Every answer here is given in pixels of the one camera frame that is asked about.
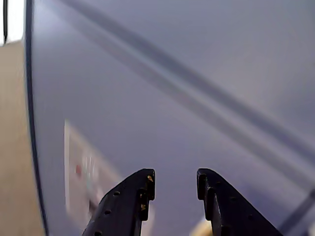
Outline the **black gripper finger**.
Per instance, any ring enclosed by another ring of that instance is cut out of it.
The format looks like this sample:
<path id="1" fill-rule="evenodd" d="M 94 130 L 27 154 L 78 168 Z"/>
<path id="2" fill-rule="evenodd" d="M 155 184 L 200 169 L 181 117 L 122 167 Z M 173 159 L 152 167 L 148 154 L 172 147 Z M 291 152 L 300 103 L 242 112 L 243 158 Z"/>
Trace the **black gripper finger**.
<path id="1" fill-rule="evenodd" d="M 139 236 L 155 199 L 155 171 L 141 169 L 107 192 L 82 235 Z"/>
<path id="2" fill-rule="evenodd" d="M 280 236 L 240 192 L 217 172 L 200 168 L 196 174 L 197 197 L 204 203 L 205 218 L 214 236 Z"/>

